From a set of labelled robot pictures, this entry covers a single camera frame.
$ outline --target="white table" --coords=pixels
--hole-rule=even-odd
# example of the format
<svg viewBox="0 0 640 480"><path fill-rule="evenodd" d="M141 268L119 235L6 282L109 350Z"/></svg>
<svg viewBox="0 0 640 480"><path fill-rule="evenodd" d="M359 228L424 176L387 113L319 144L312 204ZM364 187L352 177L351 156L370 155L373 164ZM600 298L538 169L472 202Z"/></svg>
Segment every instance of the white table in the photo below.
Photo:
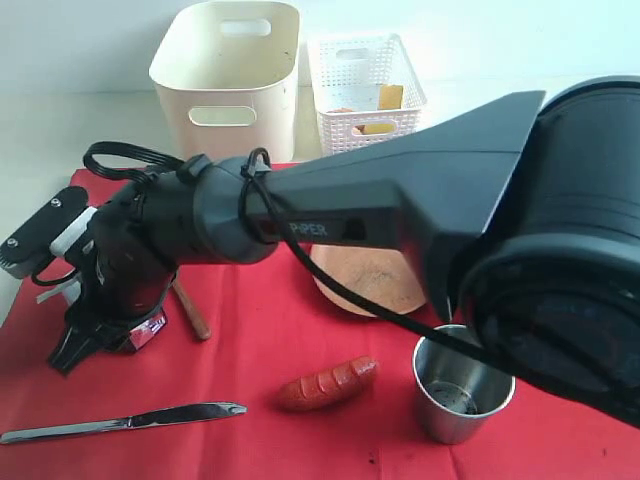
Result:
<svg viewBox="0 0 640 480"><path fill-rule="evenodd" d="M429 99L424 127L516 90L549 95L587 77L423 83ZM294 161L321 156L313 94L301 88ZM154 92L0 95L0 240L7 238L82 167L87 147L119 140L173 152ZM112 163L125 166L127 163ZM0 324L20 282L0 271Z"/></svg>

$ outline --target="white wall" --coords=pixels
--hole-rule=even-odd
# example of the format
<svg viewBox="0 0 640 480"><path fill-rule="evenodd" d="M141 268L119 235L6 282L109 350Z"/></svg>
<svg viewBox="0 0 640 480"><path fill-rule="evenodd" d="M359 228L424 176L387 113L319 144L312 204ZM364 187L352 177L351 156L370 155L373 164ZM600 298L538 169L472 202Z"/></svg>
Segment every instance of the white wall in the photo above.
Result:
<svg viewBox="0 0 640 480"><path fill-rule="evenodd" d="M0 0L0 92L151 88L192 0ZM291 0L303 34L393 30L423 80L640 71L635 0ZM301 78L308 81L305 65Z"/></svg>

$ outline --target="knife blade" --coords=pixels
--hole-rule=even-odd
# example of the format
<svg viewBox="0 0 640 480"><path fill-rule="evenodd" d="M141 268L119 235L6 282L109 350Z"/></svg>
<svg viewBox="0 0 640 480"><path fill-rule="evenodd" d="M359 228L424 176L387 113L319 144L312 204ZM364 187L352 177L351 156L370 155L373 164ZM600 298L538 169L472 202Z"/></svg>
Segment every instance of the knife blade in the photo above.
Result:
<svg viewBox="0 0 640 480"><path fill-rule="evenodd" d="M233 417L244 413L247 413L247 407L233 402L194 403L191 405L153 410L140 415L116 418L113 420L6 432L0 436L0 444L44 440L69 435L113 432L116 430L135 430L138 428L160 427L163 425L202 422L205 420Z"/></svg>

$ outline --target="yellow sponge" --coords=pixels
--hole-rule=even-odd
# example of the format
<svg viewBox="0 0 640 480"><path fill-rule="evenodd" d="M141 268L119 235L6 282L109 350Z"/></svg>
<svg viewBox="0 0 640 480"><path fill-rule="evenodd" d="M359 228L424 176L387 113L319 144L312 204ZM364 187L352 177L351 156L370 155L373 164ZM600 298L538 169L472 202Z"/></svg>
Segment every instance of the yellow sponge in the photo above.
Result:
<svg viewBox="0 0 640 480"><path fill-rule="evenodd" d="M404 87L402 85L382 85L380 87L380 97L378 98L378 110L396 110L402 108L402 95ZM393 125L389 123L374 123L365 125L363 133L365 135L376 135L393 132Z"/></svg>

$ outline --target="wooden handle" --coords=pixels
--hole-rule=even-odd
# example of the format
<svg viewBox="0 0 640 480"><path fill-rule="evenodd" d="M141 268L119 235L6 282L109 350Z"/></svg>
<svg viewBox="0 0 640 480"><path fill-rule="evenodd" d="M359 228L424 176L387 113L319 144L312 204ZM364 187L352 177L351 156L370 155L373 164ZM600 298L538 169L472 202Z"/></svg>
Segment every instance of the wooden handle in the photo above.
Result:
<svg viewBox="0 0 640 480"><path fill-rule="evenodd" d="M187 314L189 323L191 323L196 336L199 340L207 340L211 337L211 329L209 328L209 325L207 325L207 322L204 321L200 311L196 308L193 302L191 302L189 295L184 291L182 284L177 278L173 282L173 289L175 290L176 295L178 295L178 299Z"/></svg>

